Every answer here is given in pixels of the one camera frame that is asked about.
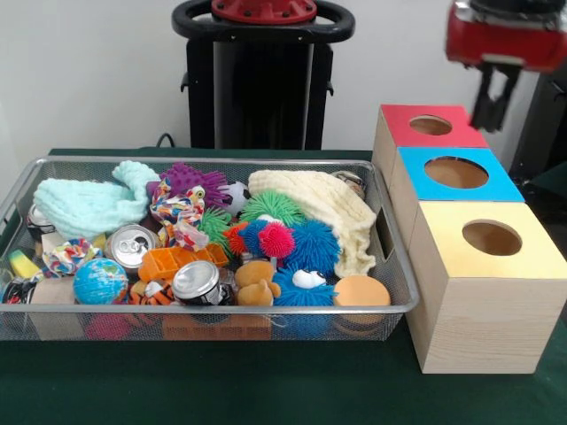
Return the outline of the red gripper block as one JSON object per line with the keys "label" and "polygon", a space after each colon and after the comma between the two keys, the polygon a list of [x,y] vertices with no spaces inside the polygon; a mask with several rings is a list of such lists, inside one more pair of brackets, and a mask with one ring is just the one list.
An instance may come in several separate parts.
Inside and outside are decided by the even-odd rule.
{"label": "red gripper block", "polygon": [[489,94],[492,63],[551,73],[566,59],[565,2],[452,2],[447,15],[447,59],[479,66],[481,80],[471,115],[473,128],[499,132],[517,85],[517,70]]}

